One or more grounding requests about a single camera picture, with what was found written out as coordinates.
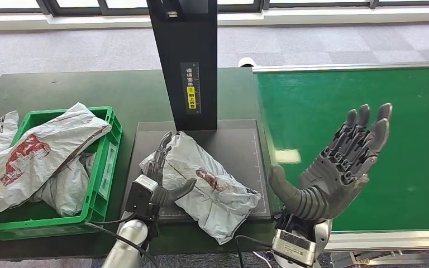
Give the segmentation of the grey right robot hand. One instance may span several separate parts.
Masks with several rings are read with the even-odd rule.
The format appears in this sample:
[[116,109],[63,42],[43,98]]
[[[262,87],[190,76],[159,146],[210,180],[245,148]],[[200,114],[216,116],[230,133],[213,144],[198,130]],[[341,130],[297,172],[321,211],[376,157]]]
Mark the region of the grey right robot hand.
[[268,182],[287,212],[311,222],[339,216],[369,181],[368,172],[387,143],[393,106],[382,104],[368,126],[370,108],[348,111],[332,139],[292,185],[284,169],[272,165]]

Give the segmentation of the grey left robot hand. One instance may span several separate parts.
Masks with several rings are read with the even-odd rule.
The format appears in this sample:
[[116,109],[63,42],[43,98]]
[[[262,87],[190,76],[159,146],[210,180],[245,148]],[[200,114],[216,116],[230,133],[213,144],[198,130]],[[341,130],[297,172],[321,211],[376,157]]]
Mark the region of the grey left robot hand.
[[142,168],[142,173],[145,176],[158,183],[158,187],[155,190],[152,202],[159,207],[171,205],[175,201],[186,196],[193,190],[196,184],[196,179],[189,179],[182,186],[173,190],[166,189],[162,186],[163,168],[165,165],[166,156],[171,150],[171,147],[168,146],[168,143],[171,141],[172,135],[172,132],[168,132],[163,136],[154,152],[154,155]]

